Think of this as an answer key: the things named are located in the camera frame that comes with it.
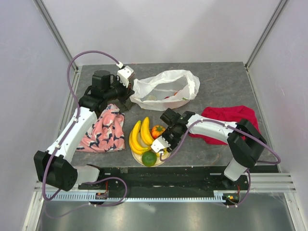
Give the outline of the white plastic bag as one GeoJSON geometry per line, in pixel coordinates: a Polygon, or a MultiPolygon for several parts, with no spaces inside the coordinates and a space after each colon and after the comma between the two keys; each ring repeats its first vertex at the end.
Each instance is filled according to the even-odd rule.
{"type": "Polygon", "coordinates": [[[188,70],[167,70],[154,77],[135,79],[130,100],[145,110],[165,111],[184,106],[197,96],[200,80],[188,70]]]}

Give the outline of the orange fake persimmon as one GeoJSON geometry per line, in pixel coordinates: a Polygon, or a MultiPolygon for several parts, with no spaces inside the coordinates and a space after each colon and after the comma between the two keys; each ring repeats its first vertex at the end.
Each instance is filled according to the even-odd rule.
{"type": "Polygon", "coordinates": [[[161,125],[155,125],[152,127],[151,136],[153,139],[157,139],[166,129],[161,125]]]}

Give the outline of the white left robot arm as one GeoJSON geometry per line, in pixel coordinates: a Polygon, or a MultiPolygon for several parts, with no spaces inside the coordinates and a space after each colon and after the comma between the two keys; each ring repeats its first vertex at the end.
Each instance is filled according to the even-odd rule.
{"type": "Polygon", "coordinates": [[[74,167],[71,161],[76,151],[104,153],[124,149],[124,114],[111,102],[124,104],[134,93],[130,82],[133,75],[128,66],[116,75],[104,70],[93,74],[91,85],[60,136],[46,151],[34,155],[39,181],[63,191],[84,182],[95,189],[104,187],[106,178],[98,167],[74,167]]]}

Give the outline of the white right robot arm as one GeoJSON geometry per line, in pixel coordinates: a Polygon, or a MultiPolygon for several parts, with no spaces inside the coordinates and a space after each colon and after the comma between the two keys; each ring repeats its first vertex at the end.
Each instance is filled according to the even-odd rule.
{"type": "Polygon", "coordinates": [[[174,153],[189,133],[207,136],[229,146],[233,159],[220,177],[221,186],[228,190],[237,185],[242,174],[256,165],[267,147],[264,137],[247,119],[227,122],[206,118],[190,111],[179,114],[170,108],[160,119],[167,124],[167,128],[151,145],[151,149],[156,153],[161,154],[163,149],[174,153]]]}

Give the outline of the green fake lime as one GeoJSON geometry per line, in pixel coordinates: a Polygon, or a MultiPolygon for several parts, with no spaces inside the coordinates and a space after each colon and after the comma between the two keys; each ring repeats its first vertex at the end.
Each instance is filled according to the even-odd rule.
{"type": "Polygon", "coordinates": [[[142,157],[141,157],[141,161],[147,167],[154,166],[156,164],[156,161],[157,161],[156,153],[154,153],[152,151],[144,152],[142,157]]]}

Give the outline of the yellow fake banana bunch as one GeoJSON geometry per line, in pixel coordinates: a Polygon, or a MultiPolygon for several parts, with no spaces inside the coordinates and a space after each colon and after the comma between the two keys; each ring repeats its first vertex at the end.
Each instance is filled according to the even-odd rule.
{"type": "Polygon", "coordinates": [[[150,119],[138,120],[129,134],[129,146],[134,154],[142,155],[151,150],[154,139],[150,133],[150,119]]]}

